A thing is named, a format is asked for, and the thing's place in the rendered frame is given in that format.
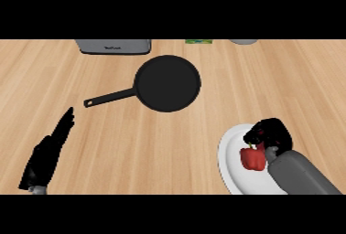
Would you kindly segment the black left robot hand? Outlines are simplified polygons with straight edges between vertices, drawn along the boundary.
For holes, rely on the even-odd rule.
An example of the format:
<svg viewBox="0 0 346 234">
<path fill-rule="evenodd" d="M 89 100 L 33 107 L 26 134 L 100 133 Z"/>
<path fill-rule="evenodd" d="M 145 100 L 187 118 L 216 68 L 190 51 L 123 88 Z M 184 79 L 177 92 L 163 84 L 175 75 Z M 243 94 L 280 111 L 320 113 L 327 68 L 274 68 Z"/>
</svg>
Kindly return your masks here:
<svg viewBox="0 0 346 234">
<path fill-rule="evenodd" d="M 20 183 L 21 190 L 29 191 L 32 186 L 49 186 L 63 146 L 67 142 L 73 126 L 73 108 L 69 108 L 57 124 L 54 133 L 43 137 L 41 143 L 35 147 Z"/>
</svg>

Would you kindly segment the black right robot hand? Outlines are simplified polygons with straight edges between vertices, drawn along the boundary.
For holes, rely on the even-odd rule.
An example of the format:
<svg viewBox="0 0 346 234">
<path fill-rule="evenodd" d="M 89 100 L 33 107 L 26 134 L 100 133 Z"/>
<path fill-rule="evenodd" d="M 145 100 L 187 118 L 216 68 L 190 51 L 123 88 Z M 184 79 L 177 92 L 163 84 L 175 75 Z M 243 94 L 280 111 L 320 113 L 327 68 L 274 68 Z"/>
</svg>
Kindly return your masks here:
<svg viewBox="0 0 346 234">
<path fill-rule="evenodd" d="M 277 118 L 261 120 L 245 135 L 248 144 L 261 145 L 264 148 L 276 146 L 276 155 L 282 155 L 292 150 L 293 141 L 289 129 L 283 121 Z"/>
</svg>

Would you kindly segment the white plate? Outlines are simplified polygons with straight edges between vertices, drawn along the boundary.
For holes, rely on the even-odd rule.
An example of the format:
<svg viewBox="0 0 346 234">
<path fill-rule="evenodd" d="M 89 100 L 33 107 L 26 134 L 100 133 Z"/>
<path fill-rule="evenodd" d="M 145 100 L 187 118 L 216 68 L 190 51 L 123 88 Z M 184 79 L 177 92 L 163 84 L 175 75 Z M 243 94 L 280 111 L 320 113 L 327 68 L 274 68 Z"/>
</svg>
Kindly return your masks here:
<svg viewBox="0 0 346 234">
<path fill-rule="evenodd" d="M 252 123 L 231 127 L 219 142 L 218 165 L 228 191 L 233 195 L 286 195 L 287 192 L 277 185 L 268 169 L 255 171 L 243 166 L 240 152 L 249 147 L 245 134 L 252 127 Z"/>
</svg>

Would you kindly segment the black frying pan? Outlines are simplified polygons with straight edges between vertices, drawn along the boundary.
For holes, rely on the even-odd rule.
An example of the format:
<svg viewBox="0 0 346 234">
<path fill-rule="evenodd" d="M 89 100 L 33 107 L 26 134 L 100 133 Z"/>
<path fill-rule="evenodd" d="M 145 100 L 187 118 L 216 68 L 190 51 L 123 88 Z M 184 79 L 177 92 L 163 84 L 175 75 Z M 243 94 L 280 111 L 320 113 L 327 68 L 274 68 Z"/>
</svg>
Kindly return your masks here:
<svg viewBox="0 0 346 234">
<path fill-rule="evenodd" d="M 85 106 L 135 96 L 153 110 L 177 112 L 194 102 L 200 88 L 202 78 L 194 64 L 182 57 L 163 55 L 144 63 L 128 90 L 85 100 Z"/>
</svg>

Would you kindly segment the red bell pepper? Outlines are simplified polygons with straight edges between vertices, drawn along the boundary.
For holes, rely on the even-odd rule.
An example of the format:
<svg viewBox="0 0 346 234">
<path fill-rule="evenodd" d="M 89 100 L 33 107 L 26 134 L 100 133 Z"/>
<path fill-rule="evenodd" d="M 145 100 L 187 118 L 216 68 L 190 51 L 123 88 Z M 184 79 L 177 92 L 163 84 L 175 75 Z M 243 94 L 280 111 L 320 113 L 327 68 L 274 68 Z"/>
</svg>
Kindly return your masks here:
<svg viewBox="0 0 346 234">
<path fill-rule="evenodd" d="M 248 170 L 262 171 L 267 165 L 264 144 L 256 145 L 256 149 L 242 149 L 242 162 Z"/>
</svg>

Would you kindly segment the grey round container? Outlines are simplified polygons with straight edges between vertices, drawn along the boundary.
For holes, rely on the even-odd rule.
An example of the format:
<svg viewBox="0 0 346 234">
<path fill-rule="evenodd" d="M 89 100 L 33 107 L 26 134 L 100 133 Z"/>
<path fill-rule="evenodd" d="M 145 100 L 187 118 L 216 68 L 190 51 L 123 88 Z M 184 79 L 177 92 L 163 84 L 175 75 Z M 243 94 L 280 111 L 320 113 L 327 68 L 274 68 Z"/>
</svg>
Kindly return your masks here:
<svg viewBox="0 0 346 234">
<path fill-rule="evenodd" d="M 233 43 L 237 45 L 252 45 L 255 44 L 259 40 L 258 39 L 231 39 L 230 40 Z"/>
</svg>

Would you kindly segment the grey appliance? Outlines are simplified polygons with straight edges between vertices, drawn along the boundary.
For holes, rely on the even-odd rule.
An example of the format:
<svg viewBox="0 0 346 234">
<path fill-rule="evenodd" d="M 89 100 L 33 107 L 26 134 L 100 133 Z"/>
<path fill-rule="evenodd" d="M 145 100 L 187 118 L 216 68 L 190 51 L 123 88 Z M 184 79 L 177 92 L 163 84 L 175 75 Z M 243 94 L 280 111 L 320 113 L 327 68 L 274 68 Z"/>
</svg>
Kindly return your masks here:
<svg viewBox="0 0 346 234">
<path fill-rule="evenodd" d="M 147 55 L 150 39 L 77 39 L 80 51 L 91 55 Z"/>
</svg>

